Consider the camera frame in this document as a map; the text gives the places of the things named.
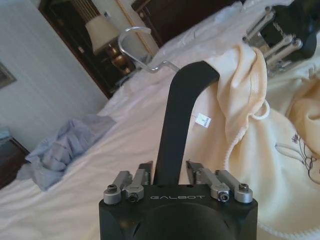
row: clothing tag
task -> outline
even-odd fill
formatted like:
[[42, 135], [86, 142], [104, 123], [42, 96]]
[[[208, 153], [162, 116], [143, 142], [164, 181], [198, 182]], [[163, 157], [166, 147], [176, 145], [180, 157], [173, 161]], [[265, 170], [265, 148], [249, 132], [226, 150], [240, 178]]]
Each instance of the clothing tag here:
[[206, 115], [203, 115], [201, 113], [198, 114], [198, 117], [196, 118], [195, 122], [205, 128], [208, 128], [209, 127], [209, 124], [211, 122], [211, 118], [206, 116]]

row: white bed sheet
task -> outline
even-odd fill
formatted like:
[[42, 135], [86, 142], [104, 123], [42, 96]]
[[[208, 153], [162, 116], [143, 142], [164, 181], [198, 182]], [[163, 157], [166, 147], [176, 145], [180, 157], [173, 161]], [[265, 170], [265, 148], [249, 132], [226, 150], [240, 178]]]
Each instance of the white bed sheet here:
[[[195, 27], [201, 34], [187, 44], [173, 47], [177, 42], [168, 43], [153, 64], [166, 59], [183, 67], [224, 52], [241, 41], [265, 5], [276, 2], [290, 1], [250, 1], [243, 9], [239, 5], [224, 9], [211, 17], [212, 21]], [[0, 190], [0, 239], [100, 239], [98, 203], [106, 186], [119, 171], [134, 173], [140, 163], [157, 159], [174, 74], [169, 68], [154, 75], [141, 71], [122, 86], [99, 113], [110, 115], [117, 124], [47, 192], [41, 192], [31, 180], [15, 180]], [[183, 177], [180, 182], [188, 180]], [[277, 238], [260, 230], [258, 239]]]

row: wooden cabinet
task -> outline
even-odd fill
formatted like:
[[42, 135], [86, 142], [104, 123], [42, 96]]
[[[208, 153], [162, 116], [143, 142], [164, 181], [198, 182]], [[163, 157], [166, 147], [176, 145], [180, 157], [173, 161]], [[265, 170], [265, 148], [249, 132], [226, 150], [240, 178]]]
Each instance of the wooden cabinet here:
[[0, 143], [0, 189], [11, 183], [29, 152], [14, 138]]
[[131, 5], [159, 47], [236, 0], [136, 0]]
[[123, 77], [106, 51], [94, 55], [85, 20], [71, 1], [42, 0], [39, 6], [53, 29], [59, 34], [101, 91], [110, 98], [116, 83]]

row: table lamp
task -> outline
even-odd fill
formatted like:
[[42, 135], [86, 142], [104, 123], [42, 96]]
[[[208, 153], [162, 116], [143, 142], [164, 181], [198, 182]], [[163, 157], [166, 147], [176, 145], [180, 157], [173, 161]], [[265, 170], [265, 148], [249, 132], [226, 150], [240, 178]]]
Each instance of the table lamp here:
[[118, 47], [119, 31], [103, 15], [97, 15], [85, 24], [91, 39], [92, 50], [95, 55], [106, 51], [111, 62], [125, 76], [135, 69], [133, 62], [123, 55]]

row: hex bolt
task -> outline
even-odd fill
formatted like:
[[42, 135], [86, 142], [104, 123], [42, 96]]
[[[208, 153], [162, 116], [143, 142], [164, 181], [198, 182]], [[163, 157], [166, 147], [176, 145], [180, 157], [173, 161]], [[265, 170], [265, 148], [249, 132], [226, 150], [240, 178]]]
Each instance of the hex bolt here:
[[293, 45], [296, 47], [299, 47], [301, 45], [301, 40], [300, 39], [296, 39], [293, 41]]
[[129, 196], [128, 196], [128, 200], [130, 203], [135, 203], [138, 201], [138, 195], [136, 193], [131, 193]]
[[249, 185], [246, 183], [240, 183], [239, 190], [242, 192], [247, 192], [249, 190]]
[[229, 201], [229, 194], [226, 192], [220, 192], [218, 195], [218, 199], [222, 202], [222, 203], [226, 203]]
[[117, 185], [110, 184], [107, 186], [106, 190], [108, 191], [108, 193], [113, 194], [117, 191]]

